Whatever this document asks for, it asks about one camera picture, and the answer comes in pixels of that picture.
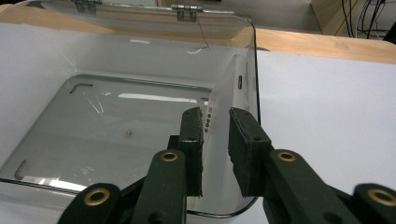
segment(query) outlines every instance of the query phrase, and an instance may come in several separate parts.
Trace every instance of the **transparent plastic bin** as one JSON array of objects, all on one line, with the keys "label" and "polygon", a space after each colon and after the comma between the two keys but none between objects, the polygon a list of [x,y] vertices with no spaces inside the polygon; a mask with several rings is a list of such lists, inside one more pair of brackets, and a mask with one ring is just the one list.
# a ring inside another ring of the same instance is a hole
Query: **transparent plastic bin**
[{"label": "transparent plastic bin", "polygon": [[220,12],[191,21],[171,8],[83,7],[31,1],[0,14],[1,206],[56,219],[91,184],[133,184],[178,135],[182,112],[200,106],[204,196],[188,208],[243,208],[251,199],[233,176],[228,111],[259,119],[252,24]]}]

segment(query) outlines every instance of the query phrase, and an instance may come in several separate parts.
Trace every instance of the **brass insert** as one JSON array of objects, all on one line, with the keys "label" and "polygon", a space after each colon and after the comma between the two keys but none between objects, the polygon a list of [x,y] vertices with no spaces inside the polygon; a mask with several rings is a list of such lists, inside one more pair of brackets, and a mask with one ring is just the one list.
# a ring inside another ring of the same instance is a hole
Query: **brass insert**
[{"label": "brass insert", "polygon": [[175,161],[177,160],[177,154],[174,152],[165,152],[161,155],[163,161]]},{"label": "brass insert", "polygon": [[396,206],[396,196],[389,194],[387,191],[382,189],[369,189],[367,194],[374,201],[381,203],[385,206],[395,207]]},{"label": "brass insert", "polygon": [[108,191],[108,189],[93,189],[87,195],[85,195],[84,203],[88,206],[96,206],[104,203],[109,197],[110,191]]},{"label": "brass insert", "polygon": [[295,161],[296,160],[296,157],[289,152],[279,152],[279,153],[277,153],[277,156],[282,161]]}]

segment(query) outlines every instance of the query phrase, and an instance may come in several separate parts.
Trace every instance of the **metal hinge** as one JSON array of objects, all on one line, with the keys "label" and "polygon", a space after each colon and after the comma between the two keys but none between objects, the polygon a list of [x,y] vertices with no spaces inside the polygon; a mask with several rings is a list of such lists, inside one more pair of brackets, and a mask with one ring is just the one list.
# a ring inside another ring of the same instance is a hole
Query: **metal hinge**
[{"label": "metal hinge", "polygon": [[71,0],[80,13],[89,12],[96,14],[96,5],[102,5],[102,0]]},{"label": "metal hinge", "polygon": [[172,4],[171,8],[177,11],[178,21],[197,21],[197,12],[204,12],[201,5]]}]

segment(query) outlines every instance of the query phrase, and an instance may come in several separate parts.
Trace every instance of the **white surface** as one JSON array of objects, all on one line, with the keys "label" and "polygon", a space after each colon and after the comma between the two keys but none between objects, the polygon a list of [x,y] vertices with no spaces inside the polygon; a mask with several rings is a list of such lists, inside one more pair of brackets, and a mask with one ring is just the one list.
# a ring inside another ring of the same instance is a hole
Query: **white surface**
[{"label": "white surface", "polygon": [[[258,51],[262,127],[329,185],[396,189],[396,64]],[[188,223],[209,223],[191,218]],[[262,199],[213,223],[268,223]]]}]

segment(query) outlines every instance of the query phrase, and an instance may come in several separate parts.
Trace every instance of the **screw hole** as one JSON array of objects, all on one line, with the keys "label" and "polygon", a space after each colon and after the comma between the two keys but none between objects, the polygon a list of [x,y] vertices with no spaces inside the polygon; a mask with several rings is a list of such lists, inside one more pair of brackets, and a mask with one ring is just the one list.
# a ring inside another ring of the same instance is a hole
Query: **screw hole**
[{"label": "screw hole", "polygon": [[323,218],[331,224],[342,224],[343,223],[343,219],[341,219],[339,216],[337,216],[334,213],[331,212],[325,212],[323,213]]},{"label": "screw hole", "polygon": [[161,155],[163,161],[175,161],[177,160],[177,154],[174,152],[165,152]]},{"label": "screw hole", "polygon": [[87,195],[85,195],[84,203],[88,206],[96,206],[104,203],[109,197],[110,191],[108,191],[108,189],[93,189]]},{"label": "screw hole", "polygon": [[282,160],[282,161],[295,161],[296,157],[289,153],[289,152],[280,152],[277,154],[277,156]]},{"label": "screw hole", "polygon": [[100,200],[100,199],[102,199],[103,197],[105,197],[105,194],[103,193],[103,192],[96,192],[96,193],[94,193],[92,196],[91,196],[91,200],[93,200],[93,201],[97,201],[97,200]]},{"label": "screw hole", "polygon": [[396,196],[382,189],[369,189],[367,192],[371,199],[385,206],[396,206]]}]

